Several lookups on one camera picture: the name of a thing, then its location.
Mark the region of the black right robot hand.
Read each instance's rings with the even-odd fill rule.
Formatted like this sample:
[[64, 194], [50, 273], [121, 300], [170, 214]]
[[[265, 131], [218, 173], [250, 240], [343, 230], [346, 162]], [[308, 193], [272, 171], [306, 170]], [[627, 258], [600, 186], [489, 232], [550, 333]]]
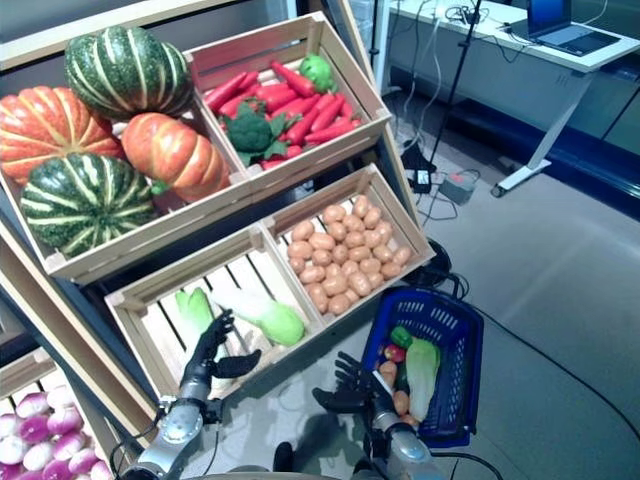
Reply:
[[312, 390], [313, 398], [329, 412], [336, 414], [362, 414], [376, 417], [381, 413], [395, 413], [392, 395], [372, 371], [344, 351], [339, 351], [334, 362], [336, 389]]

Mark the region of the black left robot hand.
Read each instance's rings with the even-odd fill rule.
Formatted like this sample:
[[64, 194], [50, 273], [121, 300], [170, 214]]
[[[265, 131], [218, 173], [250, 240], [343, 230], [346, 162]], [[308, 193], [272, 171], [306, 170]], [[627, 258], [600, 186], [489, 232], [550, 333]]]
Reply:
[[260, 349], [245, 355], [215, 359], [218, 348], [225, 343], [233, 327], [234, 317], [232, 311], [227, 309], [200, 336], [180, 381], [181, 399], [205, 401], [212, 390], [213, 378], [236, 379], [250, 373], [258, 365], [262, 355]]

